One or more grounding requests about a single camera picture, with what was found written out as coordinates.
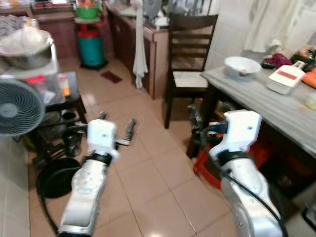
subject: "metal pot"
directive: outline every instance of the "metal pot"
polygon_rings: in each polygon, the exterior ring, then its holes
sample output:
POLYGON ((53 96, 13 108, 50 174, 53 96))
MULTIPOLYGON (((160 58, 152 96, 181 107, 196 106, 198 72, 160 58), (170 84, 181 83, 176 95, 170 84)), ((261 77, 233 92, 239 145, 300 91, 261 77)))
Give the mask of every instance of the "metal pot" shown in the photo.
POLYGON ((38 51, 15 56, 4 56, 3 58, 12 66, 20 69, 40 68, 50 63, 52 44, 53 40, 51 39, 51 42, 48 43, 45 48, 42 48, 38 51))

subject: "red label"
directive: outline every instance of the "red label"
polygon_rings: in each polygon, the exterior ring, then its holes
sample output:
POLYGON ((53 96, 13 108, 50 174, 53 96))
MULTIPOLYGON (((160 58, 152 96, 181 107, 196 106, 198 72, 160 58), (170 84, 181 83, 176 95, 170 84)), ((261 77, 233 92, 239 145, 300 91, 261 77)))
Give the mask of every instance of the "red label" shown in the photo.
POLYGON ((280 74, 281 76, 284 76, 284 77, 289 78, 289 79, 292 79, 292 80, 297 79, 296 76, 294 76, 294 75, 292 75, 292 74, 290 74, 290 73, 286 73, 286 72, 284 72, 284 71, 278 71, 277 73, 280 74))
POLYGON ((43 82, 43 81, 45 81, 45 76, 44 75, 39 75, 39 76, 34 77, 34 78, 27 78, 26 79, 26 82, 29 85, 34 85, 34 84, 37 84, 37 83, 43 82))

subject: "white bowl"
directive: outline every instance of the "white bowl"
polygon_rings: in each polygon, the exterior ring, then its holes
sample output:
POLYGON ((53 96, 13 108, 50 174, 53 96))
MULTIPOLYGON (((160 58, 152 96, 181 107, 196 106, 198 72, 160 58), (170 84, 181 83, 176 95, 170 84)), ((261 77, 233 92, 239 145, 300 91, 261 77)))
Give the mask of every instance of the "white bowl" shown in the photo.
POLYGON ((252 77, 261 70, 261 65, 244 57, 229 57, 225 59, 226 72, 234 78, 252 77))

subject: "black cable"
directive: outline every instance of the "black cable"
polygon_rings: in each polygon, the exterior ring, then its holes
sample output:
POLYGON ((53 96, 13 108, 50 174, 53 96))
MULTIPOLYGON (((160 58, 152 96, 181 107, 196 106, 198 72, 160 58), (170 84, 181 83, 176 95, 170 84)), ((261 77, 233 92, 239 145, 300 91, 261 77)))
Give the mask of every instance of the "black cable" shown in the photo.
POLYGON ((58 235, 58 227, 55 224, 54 220, 52 219, 48 209, 47 209, 47 205, 46 205, 46 198, 45 198, 45 187, 49 184, 49 182, 51 182, 53 180, 53 178, 63 172, 68 172, 68 171, 75 171, 80 169, 81 167, 73 167, 73 168, 65 168, 65 169, 60 169, 55 171, 54 173, 52 173, 48 179, 46 180, 46 182, 44 184, 40 184, 39 179, 37 179, 36 181, 36 187, 37 187, 37 192, 38 192, 38 196, 39 196, 39 200, 40 200, 40 205, 43 209, 44 215, 46 220, 48 221, 50 227, 52 228, 52 230, 54 231, 55 235, 58 235))
POLYGON ((206 151, 206 155, 207 157, 213 162, 213 164, 216 166, 216 168, 221 172, 221 175, 225 178, 227 178, 228 180, 230 180, 231 182, 237 184, 241 189, 243 189, 244 191, 246 191, 247 193, 249 193, 251 196, 253 196, 258 202, 260 202, 272 215, 273 217, 277 220, 278 224, 280 225, 280 228, 282 230, 283 233, 283 237, 288 237, 288 232, 286 230, 286 227, 284 225, 283 222, 283 217, 279 218, 278 215, 269 207, 268 204, 265 203, 265 201, 263 201, 259 196, 257 196, 254 192, 252 192, 249 188, 247 188, 244 184, 242 184, 241 182, 239 182, 238 180, 234 179, 232 176, 229 175, 229 171, 228 170, 223 170, 221 165, 215 161, 211 155, 209 154, 210 149, 208 148, 208 144, 206 142, 206 138, 207 138, 207 132, 209 131, 209 128, 206 128, 202 131, 201 134, 201 139, 202 139, 202 144, 205 146, 205 151, 206 151))

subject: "teal gas cylinder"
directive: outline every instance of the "teal gas cylinder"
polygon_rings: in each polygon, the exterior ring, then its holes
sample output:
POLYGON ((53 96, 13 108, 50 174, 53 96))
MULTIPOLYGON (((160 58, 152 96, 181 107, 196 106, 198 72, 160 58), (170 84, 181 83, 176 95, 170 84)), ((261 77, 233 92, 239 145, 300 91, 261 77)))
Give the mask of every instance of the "teal gas cylinder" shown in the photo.
POLYGON ((102 39, 97 27, 91 24, 80 24, 77 39, 83 67, 98 68, 106 64, 102 39))

